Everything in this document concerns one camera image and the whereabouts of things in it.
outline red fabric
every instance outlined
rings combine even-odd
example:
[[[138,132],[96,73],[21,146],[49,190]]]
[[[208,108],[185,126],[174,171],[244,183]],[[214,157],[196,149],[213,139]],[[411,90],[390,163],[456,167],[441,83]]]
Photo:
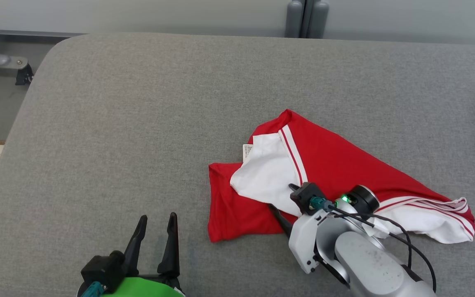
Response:
[[[335,200],[353,186],[362,184],[371,189],[381,203],[404,196],[445,203],[450,201],[293,111],[286,110],[278,118],[258,126],[252,135],[277,133],[285,125],[290,128],[298,151],[295,153],[300,155],[305,167],[298,171],[305,170],[307,180],[316,183],[330,200]],[[209,166],[212,187],[209,236],[213,242],[251,233],[282,232],[266,204],[241,197],[230,186],[230,178],[241,164],[215,163]],[[462,216],[473,225],[475,232],[475,219],[470,209]],[[293,216],[287,217],[292,222],[296,220]]]

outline cabinet door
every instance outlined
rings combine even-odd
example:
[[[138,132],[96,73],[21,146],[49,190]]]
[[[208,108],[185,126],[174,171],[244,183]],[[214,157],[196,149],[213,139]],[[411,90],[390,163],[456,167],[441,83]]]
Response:
[[[475,43],[475,0],[325,0],[324,38]]]
[[[289,0],[0,0],[0,32],[283,36]]]

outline robotic arm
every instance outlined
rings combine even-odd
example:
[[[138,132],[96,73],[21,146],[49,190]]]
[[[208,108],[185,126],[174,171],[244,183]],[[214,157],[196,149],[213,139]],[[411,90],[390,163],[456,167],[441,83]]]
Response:
[[[305,273],[314,272],[322,264],[355,297],[436,296],[435,286],[432,291],[364,230],[363,222],[379,207],[373,192],[355,186],[333,204],[324,199],[316,184],[290,187],[294,190],[291,199],[303,214],[293,226],[275,206],[269,207],[289,237],[289,248]]]

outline white sleeve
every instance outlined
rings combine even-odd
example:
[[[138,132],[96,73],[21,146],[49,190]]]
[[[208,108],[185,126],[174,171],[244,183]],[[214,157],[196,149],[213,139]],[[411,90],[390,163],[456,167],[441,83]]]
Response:
[[[230,185],[243,197],[272,203],[279,210],[301,216],[291,201],[289,184],[300,185],[294,162],[287,154],[279,133],[252,137],[252,151],[232,178]]]

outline gray fabric surface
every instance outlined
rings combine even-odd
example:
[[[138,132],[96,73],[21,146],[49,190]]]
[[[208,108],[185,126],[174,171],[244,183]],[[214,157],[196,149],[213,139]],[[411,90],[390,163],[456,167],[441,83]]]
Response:
[[[284,235],[209,242],[208,165],[241,160],[286,108],[475,214],[474,46],[80,36],[47,55],[2,153],[0,296],[74,296],[83,265],[123,250],[143,214],[139,270],[155,271],[171,211],[188,296],[348,296],[325,269],[303,273]],[[475,295],[475,241],[413,241],[440,296]]]

